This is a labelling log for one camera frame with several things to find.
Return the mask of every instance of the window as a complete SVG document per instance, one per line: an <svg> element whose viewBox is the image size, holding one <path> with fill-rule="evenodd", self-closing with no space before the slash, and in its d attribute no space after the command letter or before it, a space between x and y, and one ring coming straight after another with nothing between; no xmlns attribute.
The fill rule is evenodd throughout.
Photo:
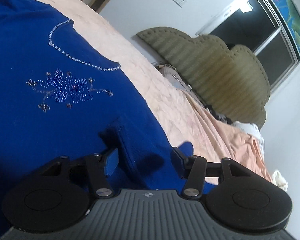
<svg viewBox="0 0 300 240"><path fill-rule="evenodd" d="M268 0L236 0L197 34L221 38L229 49L247 46L259 59L275 89L299 62L280 14Z"/></svg>

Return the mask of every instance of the tufted headboard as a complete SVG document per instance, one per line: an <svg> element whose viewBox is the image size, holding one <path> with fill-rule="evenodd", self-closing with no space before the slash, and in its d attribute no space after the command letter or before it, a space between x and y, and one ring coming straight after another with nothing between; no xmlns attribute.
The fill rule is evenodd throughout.
<svg viewBox="0 0 300 240"><path fill-rule="evenodd" d="M270 85L261 63L246 46L229 50L216 36L191 38L169 27L147 29L137 36L176 67L217 112L233 121L263 126Z"/></svg>

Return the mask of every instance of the bed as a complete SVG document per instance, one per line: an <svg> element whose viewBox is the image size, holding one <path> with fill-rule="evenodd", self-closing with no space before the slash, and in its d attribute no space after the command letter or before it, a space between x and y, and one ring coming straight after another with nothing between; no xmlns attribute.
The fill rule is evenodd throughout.
<svg viewBox="0 0 300 240"><path fill-rule="evenodd" d="M120 62L123 72L146 100L172 146L192 142L194 154L208 162L230 157L270 180L257 141L221 123L186 92L174 88L143 55L105 19L79 0L37 0L50 4L74 20L75 30L108 59ZM208 182L217 184L216 178Z"/></svg>

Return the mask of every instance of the black clamp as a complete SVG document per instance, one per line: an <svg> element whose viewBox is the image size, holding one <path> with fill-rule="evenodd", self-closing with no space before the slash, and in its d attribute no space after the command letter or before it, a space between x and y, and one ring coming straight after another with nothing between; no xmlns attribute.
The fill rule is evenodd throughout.
<svg viewBox="0 0 300 240"><path fill-rule="evenodd" d="M55 158L10 190L2 211L10 224L27 232L67 228L82 219L96 199L114 195L106 177L112 175L118 160L117 148L71 162L68 156ZM82 185L70 177L83 178Z"/></svg>
<svg viewBox="0 0 300 240"><path fill-rule="evenodd" d="M201 201L221 224L252 233L274 232L287 225L292 211L288 194L231 158L208 163L173 147L171 161L179 176L187 179L181 196ZM219 185L203 197L205 177L219 177Z"/></svg>

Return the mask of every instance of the white wall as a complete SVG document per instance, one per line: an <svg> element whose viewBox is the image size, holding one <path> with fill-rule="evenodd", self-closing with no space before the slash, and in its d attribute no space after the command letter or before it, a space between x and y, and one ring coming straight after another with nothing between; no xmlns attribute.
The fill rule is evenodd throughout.
<svg viewBox="0 0 300 240"><path fill-rule="evenodd" d="M150 54L149 47L138 43L139 40L135 37L137 32L167 26L194 37L204 24L234 0L187 1L180 8L172 0L110 0L100 15L136 46L150 62L154 62L159 57L155 53Z"/></svg>
<svg viewBox="0 0 300 240"><path fill-rule="evenodd" d="M300 0L293 0L300 11ZM265 162L270 172L278 169L288 181L293 210L287 230L300 240L300 66L273 94L266 105L261 129Z"/></svg>

